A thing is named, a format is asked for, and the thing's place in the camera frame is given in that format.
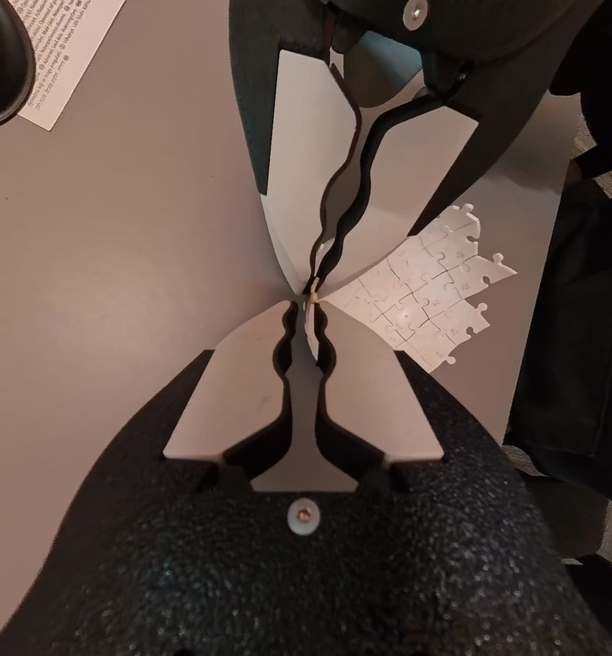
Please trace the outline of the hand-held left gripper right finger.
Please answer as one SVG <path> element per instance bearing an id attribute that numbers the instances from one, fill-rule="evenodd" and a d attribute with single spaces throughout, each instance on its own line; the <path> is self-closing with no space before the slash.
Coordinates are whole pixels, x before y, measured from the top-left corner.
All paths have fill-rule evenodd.
<path id="1" fill-rule="evenodd" d="M 316 440 L 334 466 L 442 460 L 444 450 L 396 352 L 328 301 L 314 308 L 318 393 Z"/>

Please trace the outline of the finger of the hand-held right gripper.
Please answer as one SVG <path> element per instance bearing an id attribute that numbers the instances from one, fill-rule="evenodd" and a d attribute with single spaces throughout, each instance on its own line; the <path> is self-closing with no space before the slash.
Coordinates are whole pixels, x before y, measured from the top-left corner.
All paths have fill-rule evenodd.
<path id="1" fill-rule="evenodd" d="M 278 263 L 297 295 L 312 277 L 322 202 L 349 159 L 357 125 L 336 67 L 280 52 L 267 191 L 260 197 Z"/>
<path id="2" fill-rule="evenodd" d="M 342 287 L 404 242 L 478 124 L 425 89 L 374 121 L 360 152 L 359 189 L 315 274 L 318 293 Z"/>

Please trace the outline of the partly built puzzle ball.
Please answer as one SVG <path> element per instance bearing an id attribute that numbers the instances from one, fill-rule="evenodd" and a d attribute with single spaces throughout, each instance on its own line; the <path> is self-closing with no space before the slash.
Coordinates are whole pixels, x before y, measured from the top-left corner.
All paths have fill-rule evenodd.
<path id="1" fill-rule="evenodd" d="M 487 305 L 468 299 L 516 275 L 502 254 L 479 255 L 481 223 L 473 211 L 470 203 L 449 206 L 375 267 L 319 301 L 357 319 L 428 373 L 454 364 L 451 353 L 490 326 L 483 316 Z M 306 328 L 317 357 L 313 306 L 305 307 Z"/>

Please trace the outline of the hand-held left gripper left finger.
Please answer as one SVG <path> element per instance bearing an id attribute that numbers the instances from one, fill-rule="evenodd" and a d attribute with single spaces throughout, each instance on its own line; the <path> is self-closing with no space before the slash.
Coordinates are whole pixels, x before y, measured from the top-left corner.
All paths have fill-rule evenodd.
<path id="1" fill-rule="evenodd" d="M 285 374 L 275 352 L 296 304 L 282 301 L 229 333 L 214 349 L 164 447 L 167 459 L 228 460 L 284 408 Z"/>

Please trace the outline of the person's dark trousers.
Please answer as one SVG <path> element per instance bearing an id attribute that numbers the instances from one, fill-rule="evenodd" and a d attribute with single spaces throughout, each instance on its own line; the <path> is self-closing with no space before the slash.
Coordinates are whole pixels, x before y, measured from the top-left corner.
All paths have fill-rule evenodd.
<path id="1" fill-rule="evenodd" d="M 567 559 L 612 563 L 612 197 L 562 194 L 505 443 L 558 497 L 543 502 Z"/>

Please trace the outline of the paper puzzle leaflet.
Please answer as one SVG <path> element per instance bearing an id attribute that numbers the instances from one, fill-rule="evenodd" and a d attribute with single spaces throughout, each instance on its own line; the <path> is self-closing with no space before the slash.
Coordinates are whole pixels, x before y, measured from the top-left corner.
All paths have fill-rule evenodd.
<path id="1" fill-rule="evenodd" d="M 52 130 L 124 1 L 10 1 L 34 49 L 31 94 L 18 115 Z"/>

